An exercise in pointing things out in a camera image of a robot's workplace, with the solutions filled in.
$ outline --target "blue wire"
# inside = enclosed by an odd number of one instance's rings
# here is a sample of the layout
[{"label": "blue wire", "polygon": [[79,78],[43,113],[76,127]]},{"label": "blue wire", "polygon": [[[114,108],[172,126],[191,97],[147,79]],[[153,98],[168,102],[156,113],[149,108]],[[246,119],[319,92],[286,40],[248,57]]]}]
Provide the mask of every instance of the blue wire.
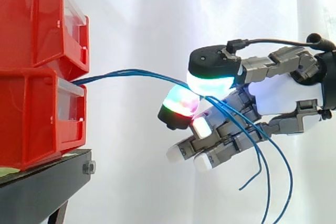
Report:
[{"label": "blue wire", "polygon": [[[186,83],[179,81],[177,79],[173,79],[161,74],[157,74],[157,73],[153,73],[153,72],[149,72],[146,70],[140,70],[140,69],[125,69],[125,70],[119,70],[119,71],[115,71],[115,72],[111,72],[102,76],[95,76],[95,77],[89,77],[89,78],[85,78],[85,79],[81,79],[81,80],[77,80],[74,81],[73,83],[76,85],[81,85],[81,84],[86,84],[92,81],[96,81],[96,80],[100,80],[103,78],[107,78],[107,77],[126,77],[126,76],[147,76],[147,77],[152,77],[152,78],[157,78],[157,79],[161,79],[161,80],[166,80],[169,82],[172,82],[174,84],[180,85],[184,88],[189,89],[189,87],[187,86]],[[290,198],[292,195],[292,172],[289,166],[288,161],[286,160],[286,157],[284,156],[283,152],[281,151],[281,149],[278,147],[278,145],[261,129],[259,129],[259,127],[257,127],[251,120],[249,120],[248,118],[246,118],[244,115],[242,115],[241,113],[239,113],[238,111],[236,111],[234,108],[231,108],[229,105],[225,104],[224,102],[220,101],[219,99],[216,99],[214,97],[205,97],[205,99],[210,102],[214,107],[216,107],[217,109],[219,109],[225,116],[229,117],[247,136],[248,138],[252,141],[252,143],[254,144],[254,147],[256,148],[256,152],[257,154],[260,154],[264,163],[265,163],[265,167],[266,167],[266,172],[267,172],[267,179],[268,179],[268,199],[267,199],[267,206],[266,206],[266,210],[265,210],[265,214],[264,214],[264,218],[262,220],[262,223],[264,223],[266,216],[267,216],[267,212],[268,212],[268,208],[269,208],[269,202],[270,202],[270,179],[269,179],[269,169],[268,169],[268,165],[266,162],[266,159],[263,155],[263,153],[261,152],[260,148],[258,147],[258,145],[255,143],[255,141],[253,140],[253,138],[250,136],[250,134],[234,119],[234,117],[232,115],[230,115],[228,112],[226,112],[223,108],[221,108],[218,104],[216,104],[213,100],[217,101],[220,105],[226,107],[227,109],[233,111],[234,113],[238,114],[239,116],[241,116],[246,122],[250,123],[251,125],[253,125],[253,127],[260,133],[262,134],[266,139],[268,139],[273,146],[279,151],[281,157],[283,158],[283,160],[286,163],[286,166],[288,168],[289,174],[290,174],[290,191],[289,191],[289,196],[288,196],[288,200],[286,201],[286,204],[281,212],[281,214],[279,215],[279,217],[276,219],[275,223],[277,223],[283,216],[283,214],[285,213],[288,204],[290,202]],[[260,169],[259,172],[257,172],[241,189],[245,188],[245,186],[247,184],[249,184],[257,175],[259,175],[261,173]]]},{"label": "blue wire", "polygon": [[[86,84],[86,83],[89,83],[89,82],[93,82],[93,81],[104,79],[104,78],[108,78],[108,77],[126,77],[126,76],[149,76],[149,77],[154,77],[154,78],[158,78],[159,77],[159,79],[170,81],[169,78],[167,78],[167,76],[163,76],[161,74],[153,73],[153,72],[150,72],[150,71],[146,71],[146,70],[142,70],[142,69],[124,69],[124,70],[118,70],[118,71],[114,71],[114,72],[111,72],[111,73],[107,73],[107,74],[104,74],[104,75],[99,75],[99,76],[94,76],[94,77],[88,77],[88,78],[84,78],[84,79],[81,79],[81,80],[77,80],[77,81],[74,81],[73,84],[82,85],[82,84]],[[178,83],[179,85],[181,85],[181,86],[189,89],[189,87],[187,86],[186,83],[181,82],[180,80],[177,80],[177,79],[173,79],[173,80],[176,81],[176,82],[179,82]],[[255,148],[255,151],[257,153],[259,171],[254,176],[252,176],[241,188],[239,188],[239,190],[243,190],[262,171],[262,166],[261,166],[261,160],[260,160],[259,151],[258,151],[257,148]]]},{"label": "blue wire", "polygon": [[284,153],[282,152],[282,150],[280,149],[280,147],[266,134],[266,132],[263,131],[262,129],[260,129],[258,126],[256,126],[249,118],[245,117],[243,114],[239,113],[237,110],[235,110],[234,108],[232,108],[228,104],[225,104],[221,100],[219,100],[217,98],[214,98],[214,100],[216,100],[220,105],[224,106],[228,110],[231,110],[232,112],[234,112],[237,115],[239,115],[247,123],[251,124],[261,135],[263,135],[277,149],[277,151],[280,153],[280,155],[281,155],[284,163],[286,164],[286,167],[287,167],[288,173],[289,173],[289,193],[288,193],[288,197],[287,197],[286,203],[284,205],[284,208],[282,209],[280,215],[278,216],[278,218],[274,222],[274,223],[278,223],[279,220],[283,217],[284,213],[286,212],[287,207],[288,207],[289,202],[290,202],[290,199],[292,197],[292,193],[293,193],[293,173],[292,173],[292,170],[290,168],[290,165],[289,165],[289,163],[288,163],[288,161],[287,161]]},{"label": "blue wire", "polygon": [[[225,111],[222,107],[218,106],[218,104],[215,101],[220,101],[219,99],[215,98],[215,97],[208,97],[209,99],[207,100],[209,103],[211,103],[216,109],[218,109],[219,111],[221,111],[226,117],[230,118],[231,121],[233,121],[240,129],[241,131],[243,131],[246,136],[250,139],[250,141],[253,143],[253,146],[255,147],[255,149],[258,151],[258,154],[260,154],[262,160],[264,161],[265,164],[265,168],[266,168],[266,175],[267,175],[267,203],[266,203],[266,209],[265,209],[265,213],[264,213],[264,217],[261,221],[261,223],[265,223],[267,214],[268,214],[268,210],[269,210],[269,205],[270,205],[270,199],[271,199],[271,183],[270,183],[270,173],[269,173],[269,168],[268,168],[268,164],[266,161],[266,158],[264,156],[264,154],[262,153],[261,149],[259,148],[259,146],[257,145],[256,141],[251,137],[251,135],[247,132],[247,130],[241,126],[237,120],[227,111]],[[259,172],[254,175],[249,181],[251,181],[252,179],[254,179],[256,176],[258,176],[258,174],[260,174]]]}]

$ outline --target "white fabric curtain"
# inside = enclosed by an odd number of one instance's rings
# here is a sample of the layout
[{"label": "white fabric curtain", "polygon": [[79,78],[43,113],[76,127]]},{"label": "white fabric curtain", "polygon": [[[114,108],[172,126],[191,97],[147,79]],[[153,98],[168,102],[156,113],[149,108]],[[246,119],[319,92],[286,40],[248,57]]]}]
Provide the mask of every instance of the white fabric curtain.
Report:
[{"label": "white fabric curtain", "polygon": [[[185,80],[198,47],[234,38],[305,40],[319,32],[336,40],[335,0],[76,0],[90,18],[90,75],[143,68]],[[265,56],[277,45],[251,46],[243,57]],[[188,136],[170,131],[157,112],[171,84],[146,78],[88,85],[88,135],[97,172],[71,198],[66,223],[260,223],[266,176],[238,188],[257,170],[255,152],[234,156],[199,174],[193,162],[171,165],[166,150]],[[295,185],[280,223],[334,223],[334,120],[303,136],[274,137],[287,155]],[[289,179],[277,152],[268,159],[272,200],[267,223],[280,213]]]}]

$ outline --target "white fingertip pad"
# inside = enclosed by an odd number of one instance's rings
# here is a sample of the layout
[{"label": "white fingertip pad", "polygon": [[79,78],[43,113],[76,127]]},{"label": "white fingertip pad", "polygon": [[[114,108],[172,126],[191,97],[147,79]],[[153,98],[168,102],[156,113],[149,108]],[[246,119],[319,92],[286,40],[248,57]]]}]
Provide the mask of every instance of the white fingertip pad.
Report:
[{"label": "white fingertip pad", "polygon": [[205,153],[201,153],[201,154],[197,155],[194,158],[194,164],[195,164],[196,169],[200,173],[204,173],[204,172],[212,169],[212,165],[210,163],[208,155],[206,155]]},{"label": "white fingertip pad", "polygon": [[180,151],[180,148],[177,145],[170,147],[167,151],[166,156],[170,163],[178,163],[184,161],[184,157]]}]

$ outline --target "robotic hand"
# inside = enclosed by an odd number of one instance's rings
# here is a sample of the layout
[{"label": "robotic hand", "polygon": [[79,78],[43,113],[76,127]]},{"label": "robotic hand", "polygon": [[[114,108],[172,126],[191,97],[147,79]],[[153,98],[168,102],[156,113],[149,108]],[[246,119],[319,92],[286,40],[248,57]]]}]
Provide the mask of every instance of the robotic hand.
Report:
[{"label": "robotic hand", "polygon": [[[264,58],[241,59],[236,55],[237,50],[258,42],[294,46],[280,48]],[[305,47],[322,53],[313,56]],[[257,124],[270,137],[303,133],[317,122],[330,119],[331,110],[336,109],[336,46],[318,34],[309,35],[307,43],[233,40],[226,46],[196,49],[190,55],[188,70],[190,76],[199,78],[193,84],[188,82],[193,91],[202,90],[197,88],[201,79],[232,80],[230,86],[235,90],[223,101],[252,122],[263,115],[275,115],[268,123]],[[230,113],[256,142],[266,140],[252,125]],[[188,118],[167,112],[162,106],[159,119],[171,129],[192,130],[193,135],[171,147],[167,157],[178,162],[195,156],[195,166],[201,172],[253,146],[246,134],[214,107]]]}]

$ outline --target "red storage bin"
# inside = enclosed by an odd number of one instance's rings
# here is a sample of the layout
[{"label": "red storage bin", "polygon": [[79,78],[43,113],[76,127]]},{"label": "red storage bin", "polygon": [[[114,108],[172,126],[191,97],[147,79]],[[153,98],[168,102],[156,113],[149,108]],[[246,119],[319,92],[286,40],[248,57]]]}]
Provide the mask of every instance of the red storage bin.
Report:
[{"label": "red storage bin", "polygon": [[73,0],[0,0],[0,67],[49,67],[69,81],[83,76],[88,23]]},{"label": "red storage bin", "polygon": [[0,167],[26,170],[85,144],[86,89],[51,69],[0,69]]}]

